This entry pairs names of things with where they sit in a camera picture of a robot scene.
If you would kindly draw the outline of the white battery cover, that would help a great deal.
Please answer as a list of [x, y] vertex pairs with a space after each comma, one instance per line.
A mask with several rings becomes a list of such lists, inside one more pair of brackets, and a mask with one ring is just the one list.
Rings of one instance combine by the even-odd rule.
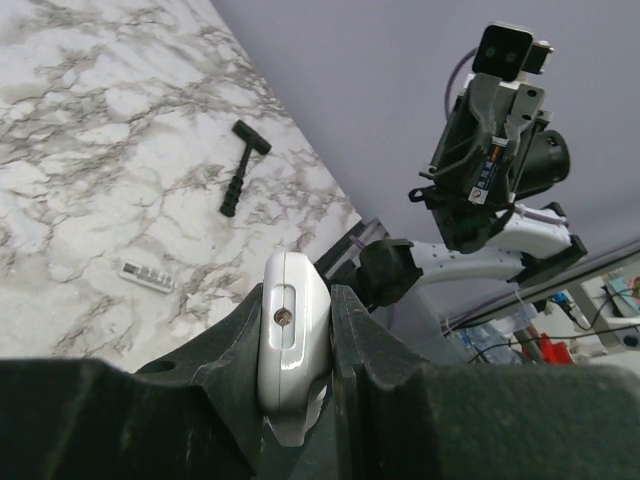
[[175, 285], [174, 278], [170, 274], [133, 262], [124, 262], [119, 270], [119, 276], [164, 294], [171, 293]]

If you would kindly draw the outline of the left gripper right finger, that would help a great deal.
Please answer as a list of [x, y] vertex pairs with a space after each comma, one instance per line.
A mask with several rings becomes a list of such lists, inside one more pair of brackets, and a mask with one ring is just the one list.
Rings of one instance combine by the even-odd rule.
[[331, 291], [342, 479], [635, 479], [639, 379], [611, 366], [429, 362]]

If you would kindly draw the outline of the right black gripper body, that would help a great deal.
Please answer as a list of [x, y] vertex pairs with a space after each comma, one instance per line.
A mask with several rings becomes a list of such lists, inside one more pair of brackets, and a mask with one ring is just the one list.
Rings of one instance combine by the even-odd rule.
[[[432, 184], [409, 194], [411, 202], [432, 212], [448, 249], [483, 248], [506, 226], [516, 201], [553, 185], [554, 159], [543, 139], [549, 123], [544, 99], [539, 87], [510, 88], [482, 74], [458, 96], [432, 160], [420, 173]], [[493, 136], [508, 144], [485, 204], [472, 204], [468, 197]]]

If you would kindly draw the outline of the white remote control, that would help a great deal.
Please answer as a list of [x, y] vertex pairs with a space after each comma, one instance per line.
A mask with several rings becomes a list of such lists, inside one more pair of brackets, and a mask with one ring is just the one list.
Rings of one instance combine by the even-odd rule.
[[275, 253], [264, 271], [259, 406], [283, 447], [300, 447], [319, 419], [332, 369], [331, 298], [310, 259]]

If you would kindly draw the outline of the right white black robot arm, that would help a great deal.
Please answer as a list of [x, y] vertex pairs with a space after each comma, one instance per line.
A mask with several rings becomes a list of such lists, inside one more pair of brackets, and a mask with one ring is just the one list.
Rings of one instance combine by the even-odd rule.
[[570, 171], [567, 144], [548, 127], [544, 95], [526, 83], [471, 77], [420, 173], [430, 186], [408, 194], [431, 212], [442, 240], [366, 246], [347, 280], [365, 306], [388, 306], [415, 287], [447, 281], [536, 286], [586, 256], [558, 203], [539, 209], [524, 203]]

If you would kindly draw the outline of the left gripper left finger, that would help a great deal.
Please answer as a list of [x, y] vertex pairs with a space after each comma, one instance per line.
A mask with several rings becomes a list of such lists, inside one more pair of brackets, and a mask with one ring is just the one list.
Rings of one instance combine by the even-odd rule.
[[249, 479], [259, 463], [262, 290], [134, 373], [95, 358], [1, 363], [5, 479]]

